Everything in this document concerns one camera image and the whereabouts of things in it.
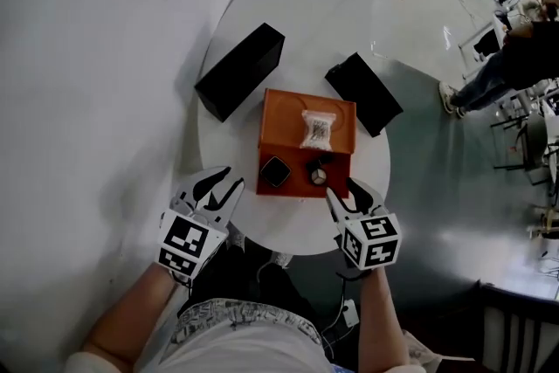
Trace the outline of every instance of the black box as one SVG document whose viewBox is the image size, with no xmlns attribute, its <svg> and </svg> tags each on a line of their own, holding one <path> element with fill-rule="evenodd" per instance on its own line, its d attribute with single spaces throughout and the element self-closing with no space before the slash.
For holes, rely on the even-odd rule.
<svg viewBox="0 0 559 373">
<path fill-rule="evenodd" d="M 357 53 L 332 67 L 326 80 L 343 100 L 356 103 L 357 118 L 372 137 L 379 135 L 394 117 L 403 112 L 383 82 Z"/>
<path fill-rule="evenodd" d="M 285 39 L 270 25 L 262 24 L 227 53 L 195 85 L 206 109 L 221 122 L 227 120 L 278 66 Z"/>
</svg>

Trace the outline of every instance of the open box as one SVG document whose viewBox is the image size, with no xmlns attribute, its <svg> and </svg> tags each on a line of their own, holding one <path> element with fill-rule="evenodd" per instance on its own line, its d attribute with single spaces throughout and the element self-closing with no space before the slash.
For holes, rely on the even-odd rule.
<svg viewBox="0 0 559 373">
<path fill-rule="evenodd" d="M 325 151 L 302 149 L 306 124 L 304 110 L 335 114 L 330 145 L 332 162 L 322 165 L 327 182 L 317 186 L 311 183 L 307 163 L 316 160 Z M 289 197 L 325 197 L 326 186 L 332 187 L 341 197 L 348 197 L 346 178 L 349 176 L 351 155 L 355 151 L 355 103 L 333 98 L 317 97 L 304 93 L 266 89 L 264 111 L 260 124 L 259 173 L 276 156 L 291 170 L 291 175 L 279 187 L 273 187 L 259 175 L 257 195 Z"/>
</svg>

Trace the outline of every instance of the white marker cube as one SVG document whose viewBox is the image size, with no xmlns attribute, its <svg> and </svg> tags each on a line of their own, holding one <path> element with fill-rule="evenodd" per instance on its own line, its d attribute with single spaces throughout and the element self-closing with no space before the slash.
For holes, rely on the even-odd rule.
<svg viewBox="0 0 559 373">
<path fill-rule="evenodd" d="M 395 214 L 339 223 L 342 250 L 364 271 L 396 263 L 402 233 Z"/>
<path fill-rule="evenodd" d="M 226 238 L 222 231 L 167 209 L 157 237 L 160 249 L 155 262 L 195 278 Z"/>
</svg>

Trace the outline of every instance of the small round object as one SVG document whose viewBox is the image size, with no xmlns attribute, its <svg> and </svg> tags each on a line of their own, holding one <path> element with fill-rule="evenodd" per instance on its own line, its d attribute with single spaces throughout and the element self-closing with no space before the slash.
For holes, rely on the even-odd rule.
<svg viewBox="0 0 559 373">
<path fill-rule="evenodd" d="M 311 173 L 311 182 L 314 185 L 324 185 L 326 183 L 326 171 L 322 168 L 317 168 Z"/>
</svg>

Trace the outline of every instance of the black shirt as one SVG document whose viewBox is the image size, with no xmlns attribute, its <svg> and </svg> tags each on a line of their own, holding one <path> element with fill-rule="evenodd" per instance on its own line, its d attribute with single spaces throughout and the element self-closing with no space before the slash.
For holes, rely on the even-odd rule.
<svg viewBox="0 0 559 373">
<path fill-rule="evenodd" d="M 509 37 L 503 47 L 504 80 L 513 89 L 559 77 L 559 22 L 533 22 L 531 38 Z"/>
</svg>

